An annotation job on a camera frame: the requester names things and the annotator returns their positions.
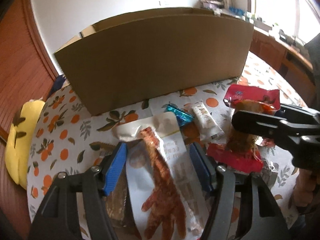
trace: tablecloth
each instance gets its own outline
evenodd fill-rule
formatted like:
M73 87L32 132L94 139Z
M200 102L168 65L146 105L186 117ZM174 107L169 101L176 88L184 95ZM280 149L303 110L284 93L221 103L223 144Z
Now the tablecloth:
M113 150L118 141L112 135L111 128L117 123L127 123L163 113L167 104L184 108L190 103L202 100L218 125L227 130L230 127L230 109L223 104L222 99L227 88L233 83L268 90L278 88L281 90L281 103L306 106L281 75L251 52L248 54L242 76L238 78L151 98L99 116L90 115L70 85L55 92L44 105L30 149L27 193L31 221L58 172L65 171L69 175L84 172L99 163L106 152ZM185 143L199 142L199 133L190 127L182 129ZM215 142L225 141L226 136ZM299 171L292 166L292 156L288 151L277 146L260 147L260 153L262 158L279 164L279 174L271 192L290 227L298 216L292 205L291 195ZM77 198L81 203L81 195L77 195ZM78 208L82 236L84 239L90 239L83 206L78 204ZM235 207L232 219L234 224L238 214L239 210Z

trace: cardboard box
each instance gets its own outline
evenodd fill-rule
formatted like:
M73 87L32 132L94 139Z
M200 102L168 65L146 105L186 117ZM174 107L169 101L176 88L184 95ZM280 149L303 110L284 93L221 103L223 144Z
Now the cardboard box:
M192 10L150 11L106 19L102 30L55 53L92 115L241 75L252 24Z

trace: person's hand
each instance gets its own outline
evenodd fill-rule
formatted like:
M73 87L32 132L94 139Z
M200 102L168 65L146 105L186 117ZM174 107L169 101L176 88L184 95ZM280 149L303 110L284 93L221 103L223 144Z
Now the person's hand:
M300 169L293 189L293 200L296 206L306 207L312 202L316 184L320 184L320 174L315 176L311 171Z

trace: blue gripper pad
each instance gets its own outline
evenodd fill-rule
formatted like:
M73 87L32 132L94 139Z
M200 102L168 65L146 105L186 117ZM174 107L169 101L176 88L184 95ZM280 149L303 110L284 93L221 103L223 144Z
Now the blue gripper pad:
M105 196L108 196L112 191L114 191L117 185L120 173L127 159L127 145L122 143L118 151L113 153L110 158L111 164L105 175L105 183L103 187Z
M212 193L217 188L215 167L209 161L198 143L190 144L189 154L202 190L207 193Z

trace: window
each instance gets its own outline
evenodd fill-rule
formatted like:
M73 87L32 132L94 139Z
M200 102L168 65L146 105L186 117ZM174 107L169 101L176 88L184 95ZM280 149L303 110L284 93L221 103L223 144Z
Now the window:
M307 43L320 33L320 18L308 0L253 0L266 24L277 23L286 34Z

